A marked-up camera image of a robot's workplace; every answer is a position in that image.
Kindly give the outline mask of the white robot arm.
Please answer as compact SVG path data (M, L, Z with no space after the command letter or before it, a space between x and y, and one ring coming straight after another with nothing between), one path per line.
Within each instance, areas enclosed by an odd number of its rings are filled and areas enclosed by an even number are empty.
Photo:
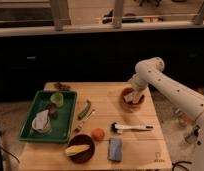
M164 75L165 64L160 57L139 61L129 82L134 89L132 102L138 103L149 84L177 105L199 127L192 171L204 171L204 95Z

